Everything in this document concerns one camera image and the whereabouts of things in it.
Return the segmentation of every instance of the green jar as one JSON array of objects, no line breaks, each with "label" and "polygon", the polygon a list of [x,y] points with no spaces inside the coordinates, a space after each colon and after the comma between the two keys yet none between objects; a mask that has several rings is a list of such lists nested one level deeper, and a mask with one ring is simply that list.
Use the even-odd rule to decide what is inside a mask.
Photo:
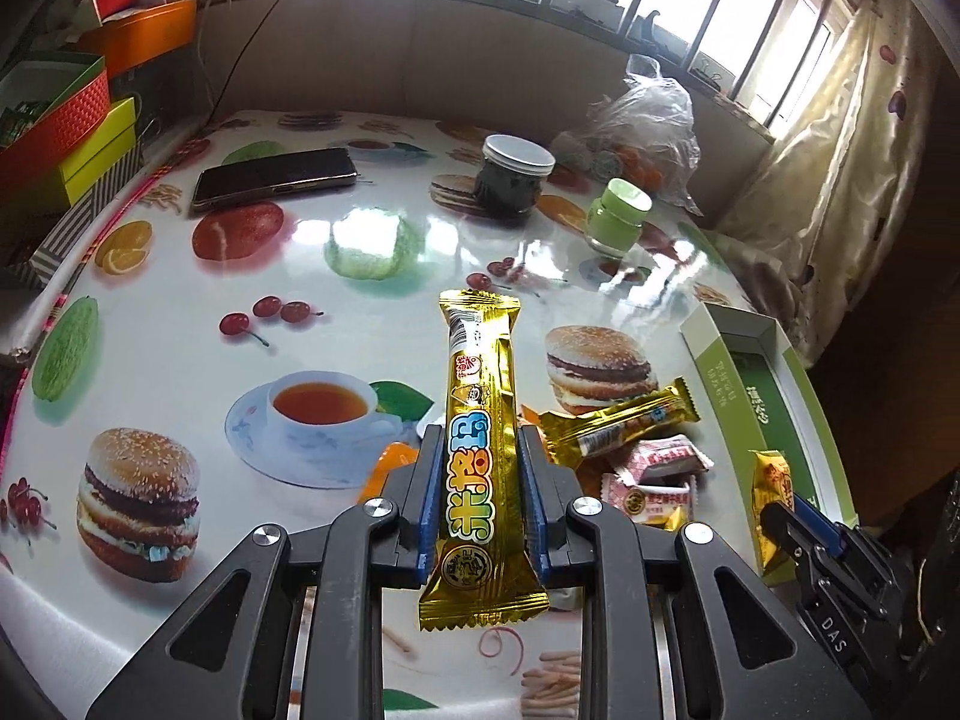
[{"label": "green jar", "polygon": [[587,242],[608,257],[621,259],[640,240],[643,220],[653,201],[629,181],[615,178],[607,184],[587,214]]}]

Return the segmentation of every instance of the gold curtain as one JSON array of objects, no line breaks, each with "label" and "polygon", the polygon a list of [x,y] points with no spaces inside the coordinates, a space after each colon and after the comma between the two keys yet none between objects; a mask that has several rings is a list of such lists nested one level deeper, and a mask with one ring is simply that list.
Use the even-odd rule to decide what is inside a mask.
[{"label": "gold curtain", "polygon": [[808,365],[904,221],[939,59],[909,0],[864,1],[824,81],[717,224],[718,250]]}]

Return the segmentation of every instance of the jar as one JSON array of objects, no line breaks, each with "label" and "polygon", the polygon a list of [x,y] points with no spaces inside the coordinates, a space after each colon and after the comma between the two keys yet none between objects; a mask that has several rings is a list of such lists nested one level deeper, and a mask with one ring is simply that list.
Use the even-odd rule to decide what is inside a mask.
[{"label": "jar", "polygon": [[608,257],[622,259],[640,240],[643,220],[652,207],[653,201],[645,191],[622,178],[613,178],[587,213],[587,242]]},{"label": "jar", "polygon": [[541,194],[541,182],[556,160],[543,146],[512,135],[491,135],[473,186],[476,204],[498,218],[522,218]]}]

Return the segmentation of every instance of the black phone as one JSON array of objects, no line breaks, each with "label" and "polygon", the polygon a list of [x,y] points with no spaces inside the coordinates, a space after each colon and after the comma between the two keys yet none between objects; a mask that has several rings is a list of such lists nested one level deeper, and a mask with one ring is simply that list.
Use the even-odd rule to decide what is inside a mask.
[{"label": "black phone", "polygon": [[320,148],[208,167],[197,181],[190,212],[204,214],[299,191],[346,187],[356,180],[357,168],[345,148]]}]

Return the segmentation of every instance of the black wire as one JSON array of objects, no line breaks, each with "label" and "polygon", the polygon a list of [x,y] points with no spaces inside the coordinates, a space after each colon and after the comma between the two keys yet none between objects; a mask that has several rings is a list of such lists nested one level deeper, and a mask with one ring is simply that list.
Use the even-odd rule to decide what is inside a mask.
[{"label": "black wire", "polygon": [[230,81],[233,79],[233,74],[236,72],[237,66],[240,64],[240,60],[243,59],[243,55],[247,52],[247,49],[250,47],[250,44],[253,42],[253,38],[256,38],[256,35],[260,31],[262,26],[265,25],[265,23],[267,23],[267,19],[270,18],[270,14],[274,12],[274,8],[276,8],[280,4],[280,1],[281,0],[274,0],[274,3],[269,8],[267,8],[267,12],[263,14],[263,18],[260,19],[260,23],[256,25],[256,29],[253,30],[250,37],[247,38],[247,42],[243,45],[242,49],[240,50],[240,53],[237,55],[237,59],[233,60],[233,67],[230,68],[230,72],[227,74],[227,80],[224,81],[224,86],[220,90],[220,94],[217,97],[216,103],[213,103],[213,108],[210,111],[210,115],[206,117],[206,123],[203,125],[204,127],[210,126],[210,122],[213,121],[213,117],[217,112],[217,108],[219,108],[220,103],[224,101],[224,95],[227,93],[227,88],[229,88]]}]

